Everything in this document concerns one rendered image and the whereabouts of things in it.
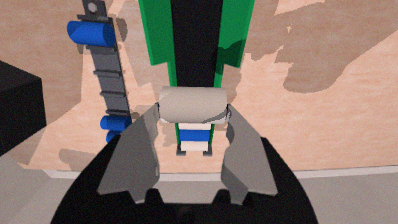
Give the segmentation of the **beige cylinder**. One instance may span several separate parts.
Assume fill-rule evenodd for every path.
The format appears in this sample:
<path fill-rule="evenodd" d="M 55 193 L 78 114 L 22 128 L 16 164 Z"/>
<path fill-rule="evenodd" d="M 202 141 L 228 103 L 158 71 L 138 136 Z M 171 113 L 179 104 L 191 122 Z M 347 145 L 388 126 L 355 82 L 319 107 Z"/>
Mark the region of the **beige cylinder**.
<path fill-rule="evenodd" d="M 179 123 L 181 130 L 210 130 L 211 124 Z"/>
<path fill-rule="evenodd" d="M 163 86 L 159 96 L 162 123 L 224 124 L 225 88 Z"/>
<path fill-rule="evenodd" d="M 181 151 L 208 151 L 208 142 L 181 141 Z"/>

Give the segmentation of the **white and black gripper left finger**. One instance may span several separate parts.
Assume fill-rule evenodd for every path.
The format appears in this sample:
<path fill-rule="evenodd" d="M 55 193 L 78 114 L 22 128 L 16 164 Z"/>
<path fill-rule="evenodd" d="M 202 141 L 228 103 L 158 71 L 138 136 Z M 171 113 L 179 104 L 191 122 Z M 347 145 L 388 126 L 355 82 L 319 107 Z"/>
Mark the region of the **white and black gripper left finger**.
<path fill-rule="evenodd" d="M 106 144 L 72 183 L 50 224 L 96 224 L 120 208 L 144 203 L 160 178 L 154 146 L 159 107 L 156 102 Z"/>

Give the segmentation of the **blue cylinder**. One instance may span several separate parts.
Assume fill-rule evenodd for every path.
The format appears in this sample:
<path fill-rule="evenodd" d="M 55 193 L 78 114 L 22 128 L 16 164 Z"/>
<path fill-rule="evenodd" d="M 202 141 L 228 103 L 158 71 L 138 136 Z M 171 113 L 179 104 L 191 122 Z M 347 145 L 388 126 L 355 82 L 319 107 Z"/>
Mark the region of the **blue cylinder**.
<path fill-rule="evenodd" d="M 67 24 L 67 33 L 76 44 L 113 47 L 115 33 L 107 23 L 70 21 Z"/>
<path fill-rule="evenodd" d="M 121 131 L 108 131 L 107 135 L 106 135 L 106 142 L 108 143 L 110 141 L 110 139 L 116 135 L 116 134 L 121 134 Z"/>
<path fill-rule="evenodd" d="M 180 130 L 180 141 L 209 142 L 209 130 Z"/>
<path fill-rule="evenodd" d="M 103 130 L 124 131 L 132 124 L 130 117 L 104 115 L 100 121 Z"/>

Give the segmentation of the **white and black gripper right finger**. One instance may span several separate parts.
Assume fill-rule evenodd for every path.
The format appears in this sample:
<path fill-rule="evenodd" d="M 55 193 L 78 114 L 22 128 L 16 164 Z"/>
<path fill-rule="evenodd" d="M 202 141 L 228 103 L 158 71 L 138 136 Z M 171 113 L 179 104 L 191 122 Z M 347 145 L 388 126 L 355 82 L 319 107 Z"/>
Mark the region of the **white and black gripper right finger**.
<path fill-rule="evenodd" d="M 221 181 L 231 203 L 251 208 L 273 224 L 319 224 L 301 183 L 266 137 L 231 105 Z"/>

